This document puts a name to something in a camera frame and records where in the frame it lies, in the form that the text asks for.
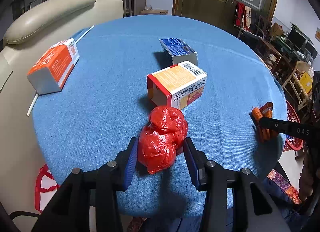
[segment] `cardboard box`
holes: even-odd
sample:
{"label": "cardboard box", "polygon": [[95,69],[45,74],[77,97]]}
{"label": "cardboard box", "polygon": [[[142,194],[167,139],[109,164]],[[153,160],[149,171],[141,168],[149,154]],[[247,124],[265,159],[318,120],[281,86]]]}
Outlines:
{"label": "cardboard box", "polygon": [[207,74],[189,61],[147,76],[148,97],[156,105],[183,109],[202,95]]}
{"label": "cardboard box", "polygon": [[176,38],[161,39],[160,44],[164,52],[171,59],[172,64],[175,65],[188,60],[192,64],[198,66],[197,52],[191,49],[181,39],[176,39]]}
{"label": "cardboard box", "polygon": [[299,79],[300,84],[302,85],[303,89],[305,90],[306,93],[309,93],[312,88],[312,79],[308,75],[307,72],[304,72],[302,77]]}
{"label": "cardboard box", "polygon": [[74,39],[60,41],[50,47],[27,74],[38,94],[62,90],[74,65],[79,59]]}
{"label": "cardboard box", "polygon": [[277,24],[277,23],[274,23],[270,29],[270,36],[272,38],[275,38],[277,36],[282,36],[283,35],[283,30],[282,30],[282,26]]}
{"label": "cardboard box", "polygon": [[168,15],[168,10],[143,10],[140,12],[140,15],[146,14]]}

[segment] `round table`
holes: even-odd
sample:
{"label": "round table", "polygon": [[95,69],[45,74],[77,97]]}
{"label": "round table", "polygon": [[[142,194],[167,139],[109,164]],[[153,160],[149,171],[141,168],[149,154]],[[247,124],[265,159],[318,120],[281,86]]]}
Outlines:
{"label": "round table", "polygon": [[[264,178],[280,158],[285,136],[259,144],[249,113],[272,101],[286,120],[283,90],[257,55],[234,36],[206,23],[145,15],[96,25],[78,43],[80,59],[63,91],[40,96],[33,120],[43,156],[61,184],[74,167],[99,168],[138,137],[153,106],[146,76],[170,65],[159,43],[180,38],[198,53],[207,74],[202,96],[182,110],[195,147],[232,170]],[[183,154],[154,175],[137,165],[131,186],[118,192],[123,214],[201,215],[205,192],[191,183]],[[232,192],[228,190],[228,207]]]}

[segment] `person's hand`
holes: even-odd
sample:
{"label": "person's hand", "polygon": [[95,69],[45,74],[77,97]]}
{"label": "person's hand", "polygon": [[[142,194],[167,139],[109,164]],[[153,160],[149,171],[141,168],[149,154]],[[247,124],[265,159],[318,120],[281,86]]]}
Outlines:
{"label": "person's hand", "polygon": [[[306,155],[303,160],[302,173],[299,179],[299,199],[301,199],[301,201],[305,201],[313,193],[312,184],[314,181],[310,170],[310,161],[310,156]],[[316,176],[320,179],[320,168],[317,170]]]}

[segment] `orange and white box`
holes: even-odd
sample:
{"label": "orange and white box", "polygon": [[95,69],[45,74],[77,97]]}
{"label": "orange and white box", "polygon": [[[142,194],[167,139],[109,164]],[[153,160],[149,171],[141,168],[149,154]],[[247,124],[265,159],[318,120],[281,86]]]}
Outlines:
{"label": "orange and white box", "polygon": [[38,94],[59,92],[78,60],[74,39],[60,41],[37,61],[27,78]]}
{"label": "orange and white box", "polygon": [[207,74],[184,61],[147,76],[148,97],[156,105],[182,109],[202,95]]}

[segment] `screw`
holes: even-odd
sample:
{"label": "screw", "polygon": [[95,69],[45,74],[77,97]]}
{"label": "screw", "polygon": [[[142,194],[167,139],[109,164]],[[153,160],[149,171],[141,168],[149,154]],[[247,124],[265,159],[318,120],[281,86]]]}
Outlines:
{"label": "screw", "polygon": [[214,167],[214,166],[216,166],[216,162],[215,161],[207,161],[207,166],[209,166],[209,167]]}
{"label": "screw", "polygon": [[73,174],[78,174],[80,171],[81,171],[80,168],[73,168],[71,172],[72,172]]}
{"label": "screw", "polygon": [[115,166],[117,165],[117,162],[116,162],[116,161],[109,161],[109,162],[107,163],[107,165],[108,165],[109,167],[115,167]]}
{"label": "screw", "polygon": [[248,168],[243,168],[242,173],[244,173],[245,175],[249,175],[251,171]]}

